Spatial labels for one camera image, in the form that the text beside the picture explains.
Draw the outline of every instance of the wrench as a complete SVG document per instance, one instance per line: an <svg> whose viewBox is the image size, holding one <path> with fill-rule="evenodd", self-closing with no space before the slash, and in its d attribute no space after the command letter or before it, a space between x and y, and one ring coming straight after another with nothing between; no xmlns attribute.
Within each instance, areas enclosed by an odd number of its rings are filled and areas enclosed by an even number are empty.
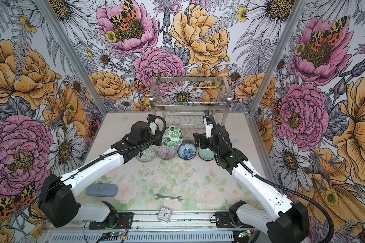
<svg viewBox="0 0 365 243"><path fill-rule="evenodd" d="M162 195L160 195L160 194L155 194L154 195L155 196L155 199L156 200L158 200L158 199L160 199L160 198L162 198L162 199L173 199L173 200L179 200L180 202L182 201L182 196L178 196L178 197L171 197L171 196L162 196Z"/></svg>

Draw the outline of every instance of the blue case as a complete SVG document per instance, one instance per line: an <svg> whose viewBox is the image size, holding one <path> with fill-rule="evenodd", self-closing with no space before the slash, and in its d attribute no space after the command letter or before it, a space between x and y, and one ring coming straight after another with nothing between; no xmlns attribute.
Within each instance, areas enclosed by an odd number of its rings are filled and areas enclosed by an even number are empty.
<svg viewBox="0 0 365 243"><path fill-rule="evenodd" d="M92 184L85 191L91 197L113 197L117 193L115 184Z"/></svg>

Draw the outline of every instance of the butterfly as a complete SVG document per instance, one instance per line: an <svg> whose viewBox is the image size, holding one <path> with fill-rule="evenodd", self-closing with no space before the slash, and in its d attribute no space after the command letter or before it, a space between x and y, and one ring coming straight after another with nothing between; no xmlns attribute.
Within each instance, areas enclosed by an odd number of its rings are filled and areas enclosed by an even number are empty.
<svg viewBox="0 0 365 243"><path fill-rule="evenodd" d="M273 104L273 108L274 108L273 122L277 125L281 125L281 116L280 116L281 100L276 101Z"/></svg>
<svg viewBox="0 0 365 243"><path fill-rule="evenodd" d="M121 15L115 15L110 18L111 23L121 30L128 30L133 20L138 19L138 9L134 7L132 0L125 0Z"/></svg>
<svg viewBox="0 0 365 243"><path fill-rule="evenodd" d="M35 183L24 188L15 198L0 199L0 219L9 218L15 210L21 211L35 199Z"/></svg>
<svg viewBox="0 0 365 243"><path fill-rule="evenodd" d="M325 32L314 31L311 34L311 49L313 51L318 51L319 49L326 48L327 45L333 46L337 43L343 36L342 30L345 27L348 17L342 17L338 20L330 30Z"/></svg>
<svg viewBox="0 0 365 243"><path fill-rule="evenodd" d="M139 92L141 92L144 95L149 95L150 94L150 88L146 87L139 79L135 79L134 83L133 83L133 87L136 90L139 90Z"/></svg>

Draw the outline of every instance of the bowl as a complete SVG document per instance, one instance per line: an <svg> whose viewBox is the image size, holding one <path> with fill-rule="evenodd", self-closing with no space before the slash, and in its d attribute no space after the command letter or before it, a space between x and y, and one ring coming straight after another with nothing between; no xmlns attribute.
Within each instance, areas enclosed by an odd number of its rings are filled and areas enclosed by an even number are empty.
<svg viewBox="0 0 365 243"><path fill-rule="evenodd" d="M158 156L163 160L169 160L176 155L177 151L175 148L168 148L165 145L162 145L158 148Z"/></svg>
<svg viewBox="0 0 365 243"><path fill-rule="evenodd" d="M199 147L198 153L199 153L199 157L205 161L210 161L215 158L214 153L209 148L201 149Z"/></svg>
<svg viewBox="0 0 365 243"><path fill-rule="evenodd" d="M185 160L193 159L196 155L195 144L191 142L181 144L177 150L177 154L180 156L180 158Z"/></svg>
<svg viewBox="0 0 365 243"><path fill-rule="evenodd" d="M182 133L181 129L176 126L167 126L162 135L162 144L168 148L177 148L183 142Z"/></svg>
<svg viewBox="0 0 365 243"><path fill-rule="evenodd" d="M141 153L136 156L136 159L142 163L148 163L156 157L156 150L150 146L149 148L142 151L142 157L139 157Z"/></svg>

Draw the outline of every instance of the clock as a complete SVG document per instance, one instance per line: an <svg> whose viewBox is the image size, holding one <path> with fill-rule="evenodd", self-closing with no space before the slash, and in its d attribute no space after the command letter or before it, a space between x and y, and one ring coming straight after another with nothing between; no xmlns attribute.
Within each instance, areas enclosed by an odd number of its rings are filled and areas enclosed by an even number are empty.
<svg viewBox="0 0 365 243"><path fill-rule="evenodd" d="M170 216L172 215L172 210L166 207L161 207L160 211L158 212L158 220L168 223L170 220Z"/></svg>

